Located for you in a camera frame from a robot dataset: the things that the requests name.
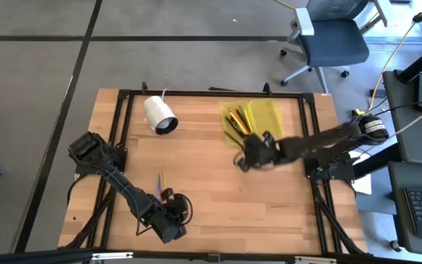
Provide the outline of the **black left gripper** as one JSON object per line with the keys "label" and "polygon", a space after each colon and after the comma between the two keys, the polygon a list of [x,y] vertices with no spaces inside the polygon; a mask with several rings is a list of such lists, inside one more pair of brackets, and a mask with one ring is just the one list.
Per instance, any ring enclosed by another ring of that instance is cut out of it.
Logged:
{"label": "black left gripper", "polygon": [[173,197],[165,203],[156,203],[150,225],[163,243],[177,240],[187,234],[190,206],[185,197]]}

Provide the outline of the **yellow highlighter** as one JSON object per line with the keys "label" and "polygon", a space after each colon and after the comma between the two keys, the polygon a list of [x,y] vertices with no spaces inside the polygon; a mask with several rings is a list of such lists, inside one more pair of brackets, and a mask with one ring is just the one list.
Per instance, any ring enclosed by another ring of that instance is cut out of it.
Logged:
{"label": "yellow highlighter", "polygon": [[250,134],[252,134],[252,133],[253,133],[253,130],[252,130],[252,127],[251,127],[251,123],[250,123],[250,119],[249,119],[249,116],[248,116],[248,112],[247,112],[247,110],[246,110],[246,109],[244,109],[244,110],[243,110],[243,113],[244,113],[244,116],[245,116],[245,121],[246,121],[246,123],[247,123],[247,125],[248,125],[248,130],[249,130],[249,133],[250,133]]}

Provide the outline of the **translucent yellow-green supply box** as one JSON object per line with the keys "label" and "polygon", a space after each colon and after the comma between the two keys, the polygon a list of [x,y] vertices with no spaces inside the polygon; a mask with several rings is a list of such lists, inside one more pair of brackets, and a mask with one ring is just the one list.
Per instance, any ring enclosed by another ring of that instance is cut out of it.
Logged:
{"label": "translucent yellow-green supply box", "polygon": [[[276,107],[275,101],[273,99],[255,99],[255,100],[241,100],[235,102],[228,102],[221,105],[221,118],[223,120],[223,130],[229,132],[233,136],[238,136],[232,129],[232,127],[226,122],[225,116],[232,120],[235,125],[239,124],[235,122],[232,116],[229,113],[229,109],[234,109],[239,118],[243,120],[237,110],[237,107],[241,106],[247,110],[248,116],[250,119],[251,127],[253,133],[262,135],[265,131],[271,132],[271,134],[275,137],[281,137],[284,133],[283,123],[281,113]],[[242,138],[246,138],[250,134],[243,133],[241,127],[239,126]],[[237,146],[234,142],[226,137],[227,142],[230,145],[235,147]]]}

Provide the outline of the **orange pencil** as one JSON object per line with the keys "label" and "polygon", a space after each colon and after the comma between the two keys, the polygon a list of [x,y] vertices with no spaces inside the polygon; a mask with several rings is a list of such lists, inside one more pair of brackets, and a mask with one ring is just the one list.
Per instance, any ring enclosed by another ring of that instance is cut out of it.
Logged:
{"label": "orange pencil", "polygon": [[235,120],[235,122],[239,124],[243,133],[249,134],[250,133],[249,130],[246,128],[244,122],[239,118],[239,115],[237,114],[237,112],[234,109],[230,108],[229,113],[232,116],[232,118]]}

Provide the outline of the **white paper sheet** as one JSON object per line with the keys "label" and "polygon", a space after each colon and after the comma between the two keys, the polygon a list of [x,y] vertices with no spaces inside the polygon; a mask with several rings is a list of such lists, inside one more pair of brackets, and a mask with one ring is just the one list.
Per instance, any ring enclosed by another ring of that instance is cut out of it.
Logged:
{"label": "white paper sheet", "polygon": [[[366,160],[370,157],[367,153],[360,153],[358,151],[352,150],[349,152],[351,158],[357,158],[354,164],[358,164],[361,161]],[[361,193],[361,194],[372,194],[372,186],[371,186],[371,174],[367,174],[362,176],[357,180],[351,180],[350,182],[351,187],[353,187],[354,191]]]}

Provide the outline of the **grey office chair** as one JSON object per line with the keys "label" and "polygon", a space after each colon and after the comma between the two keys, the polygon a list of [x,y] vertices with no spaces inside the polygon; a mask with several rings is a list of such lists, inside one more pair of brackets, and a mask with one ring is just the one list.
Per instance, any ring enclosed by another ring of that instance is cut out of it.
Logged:
{"label": "grey office chair", "polygon": [[[372,21],[358,26],[355,18],[373,2],[378,14]],[[290,26],[292,33],[287,42],[301,48],[305,64],[281,80],[286,86],[289,80],[302,72],[315,71],[323,92],[328,92],[323,69],[338,67],[349,75],[349,66],[365,62],[369,49],[363,35],[375,24],[393,24],[393,6],[389,0],[309,0],[305,7],[287,5],[295,15]]]}

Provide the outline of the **dark grey side desk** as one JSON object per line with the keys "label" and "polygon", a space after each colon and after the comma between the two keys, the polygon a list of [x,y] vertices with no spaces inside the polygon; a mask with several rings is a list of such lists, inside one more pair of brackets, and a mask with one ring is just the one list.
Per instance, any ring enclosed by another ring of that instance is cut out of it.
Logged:
{"label": "dark grey side desk", "polygon": [[414,99],[414,84],[400,82],[393,71],[385,71],[382,77],[395,131],[405,129],[396,136],[401,159],[407,163],[422,164],[422,118],[411,124],[421,116],[411,105]]}

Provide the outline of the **black bar with silver brackets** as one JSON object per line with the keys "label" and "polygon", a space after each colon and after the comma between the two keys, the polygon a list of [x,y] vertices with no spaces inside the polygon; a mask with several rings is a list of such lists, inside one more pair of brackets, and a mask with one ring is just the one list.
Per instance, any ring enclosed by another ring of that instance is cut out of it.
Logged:
{"label": "black bar with silver brackets", "polygon": [[101,248],[56,249],[40,252],[0,254],[0,264],[72,264],[84,261],[124,259],[202,260],[206,263],[223,261],[284,262],[288,264],[422,264],[411,260],[375,257],[371,254],[324,253],[321,255],[297,254],[233,254],[191,252],[110,251]]}

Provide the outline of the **dark grey keyboard desk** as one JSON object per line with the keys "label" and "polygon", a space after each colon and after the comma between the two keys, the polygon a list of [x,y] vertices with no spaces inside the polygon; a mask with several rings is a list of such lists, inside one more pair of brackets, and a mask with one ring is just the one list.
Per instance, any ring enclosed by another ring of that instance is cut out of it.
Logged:
{"label": "dark grey keyboard desk", "polygon": [[415,234],[404,195],[405,188],[422,188],[422,165],[390,162],[388,172],[396,206],[393,220],[398,243],[409,252],[422,254],[422,239]]}

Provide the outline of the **black metal table frame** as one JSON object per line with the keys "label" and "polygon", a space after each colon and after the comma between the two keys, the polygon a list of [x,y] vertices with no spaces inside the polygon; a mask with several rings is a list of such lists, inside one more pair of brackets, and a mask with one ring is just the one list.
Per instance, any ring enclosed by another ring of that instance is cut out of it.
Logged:
{"label": "black metal table frame", "polygon": [[125,143],[125,174],[135,186],[154,192],[165,167],[167,186],[193,203],[193,219],[186,236],[162,243],[153,231],[136,234],[136,218],[117,197],[113,210],[100,218],[95,246],[135,252],[321,254],[303,163],[244,173],[232,162],[237,150],[223,133],[221,105],[252,100],[255,93],[165,92],[179,120],[168,136],[157,136],[146,120],[143,103],[150,95],[152,90],[100,90],[89,130]]}

